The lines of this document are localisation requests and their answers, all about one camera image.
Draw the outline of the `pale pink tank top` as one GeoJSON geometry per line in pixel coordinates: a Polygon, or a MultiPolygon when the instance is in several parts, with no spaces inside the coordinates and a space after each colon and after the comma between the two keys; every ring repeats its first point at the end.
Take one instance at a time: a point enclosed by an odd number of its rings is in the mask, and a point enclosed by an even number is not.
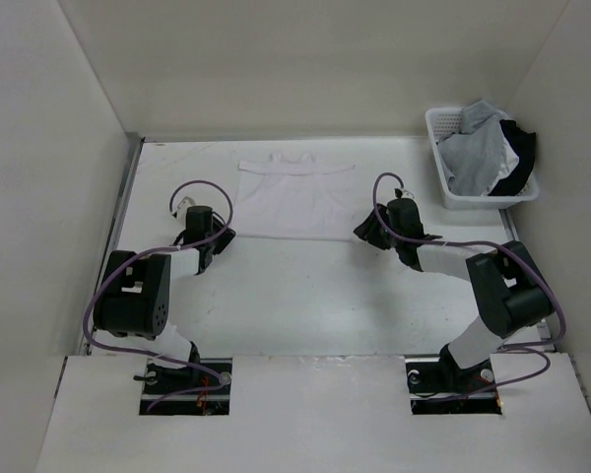
{"type": "Polygon", "coordinates": [[[273,154],[238,165],[231,224],[243,237],[349,241],[358,209],[356,167],[273,154]]]}

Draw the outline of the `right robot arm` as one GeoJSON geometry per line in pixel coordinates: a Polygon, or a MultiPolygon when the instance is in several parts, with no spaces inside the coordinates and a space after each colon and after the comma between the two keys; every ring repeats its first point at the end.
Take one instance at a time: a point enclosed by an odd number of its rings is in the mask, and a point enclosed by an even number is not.
{"type": "Polygon", "coordinates": [[[523,243],[453,242],[425,232],[416,202],[395,198],[378,204],[354,235],[382,250],[392,249],[407,267],[466,281],[478,315],[440,350],[437,378],[462,388],[473,369],[522,329],[557,311],[557,301],[523,243]]]}

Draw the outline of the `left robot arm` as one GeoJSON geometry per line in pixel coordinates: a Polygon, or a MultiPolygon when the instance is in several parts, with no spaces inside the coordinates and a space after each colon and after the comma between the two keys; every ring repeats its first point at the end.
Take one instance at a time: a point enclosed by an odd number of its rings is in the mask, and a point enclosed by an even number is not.
{"type": "Polygon", "coordinates": [[[176,280],[206,272],[215,256],[235,237],[210,206],[192,205],[173,213],[183,230],[170,247],[138,254],[114,250],[104,271],[104,290],[94,302],[92,320],[84,323],[89,343],[108,352],[140,354],[170,365],[167,380],[183,393],[201,381],[196,345],[169,321],[170,290],[176,280]]]}

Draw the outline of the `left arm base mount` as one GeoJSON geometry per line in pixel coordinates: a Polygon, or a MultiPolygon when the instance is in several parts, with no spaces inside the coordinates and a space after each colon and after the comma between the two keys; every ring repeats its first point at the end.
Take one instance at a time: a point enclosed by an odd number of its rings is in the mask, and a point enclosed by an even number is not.
{"type": "Polygon", "coordinates": [[[211,374],[191,368],[164,367],[148,363],[134,380],[142,387],[141,416],[227,416],[230,413],[232,359],[205,360],[208,369],[221,375],[225,384],[211,374]]]}

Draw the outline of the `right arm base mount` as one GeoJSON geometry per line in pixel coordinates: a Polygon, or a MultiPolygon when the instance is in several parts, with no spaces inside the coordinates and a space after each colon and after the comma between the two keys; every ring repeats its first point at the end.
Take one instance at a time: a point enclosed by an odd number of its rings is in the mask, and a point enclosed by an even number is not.
{"type": "Polygon", "coordinates": [[[500,415],[489,360],[463,370],[449,372],[438,358],[410,358],[405,361],[410,407],[414,415],[500,415]]]}

